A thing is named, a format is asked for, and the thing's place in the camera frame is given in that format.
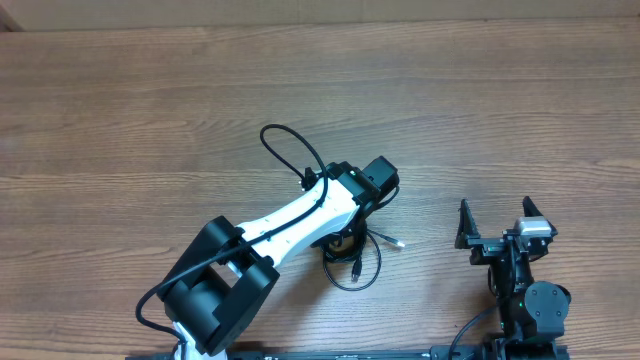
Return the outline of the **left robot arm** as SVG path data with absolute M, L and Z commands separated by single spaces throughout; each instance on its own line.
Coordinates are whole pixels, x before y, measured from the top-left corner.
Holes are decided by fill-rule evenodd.
M 307 168 L 303 195 L 272 214 L 237 226 L 223 216 L 208 222 L 157 293 L 182 337 L 175 358 L 223 353 L 256 316 L 282 263 L 307 247 L 365 239 L 367 217 L 398 185 L 398 170 L 384 157 L 364 169 L 331 163 Z

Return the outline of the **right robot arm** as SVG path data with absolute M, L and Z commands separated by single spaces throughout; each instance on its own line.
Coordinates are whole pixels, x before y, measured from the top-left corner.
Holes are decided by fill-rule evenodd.
M 449 359 L 567 359 L 556 339 L 565 333 L 571 293 L 563 286 L 536 281 L 531 264 L 548 254 L 558 234 L 530 197 L 522 200 L 524 215 L 496 238 L 478 231 L 467 200 L 459 208 L 455 247 L 471 251 L 472 265 L 486 265 L 487 283 L 496 304 L 476 315 L 456 334 Z M 460 350 L 463 335 L 492 313 L 500 318 L 499 333 L 489 334 L 471 350 Z

